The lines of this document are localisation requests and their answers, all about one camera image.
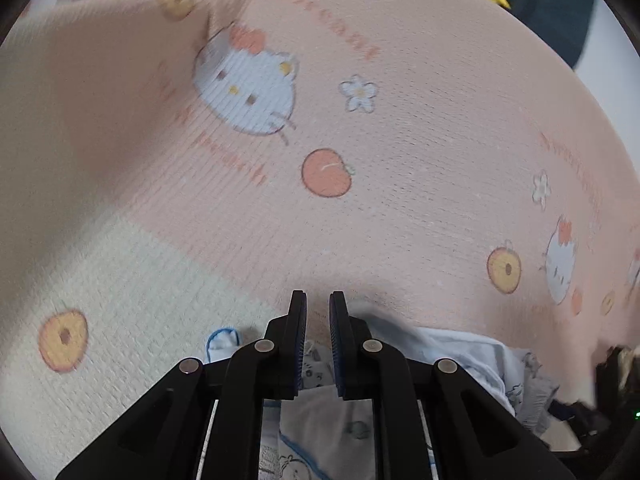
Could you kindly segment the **light blue printed baby garment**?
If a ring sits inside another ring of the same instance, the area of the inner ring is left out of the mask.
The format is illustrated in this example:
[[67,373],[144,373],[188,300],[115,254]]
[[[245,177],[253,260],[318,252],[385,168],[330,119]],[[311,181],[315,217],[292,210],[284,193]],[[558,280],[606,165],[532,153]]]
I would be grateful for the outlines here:
[[451,330],[408,330],[330,302],[332,344],[275,334],[206,342],[226,371],[205,479],[566,479],[540,434],[554,396],[526,355]]

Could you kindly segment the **pink cream cartoon bed sheet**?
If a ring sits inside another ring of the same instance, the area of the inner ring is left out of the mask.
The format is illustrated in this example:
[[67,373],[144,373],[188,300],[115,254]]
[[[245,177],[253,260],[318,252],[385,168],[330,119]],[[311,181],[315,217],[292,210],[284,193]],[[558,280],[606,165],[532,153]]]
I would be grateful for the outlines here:
[[490,0],[72,0],[1,47],[1,428],[52,479],[218,327],[340,290],[532,350],[639,337],[639,176]]

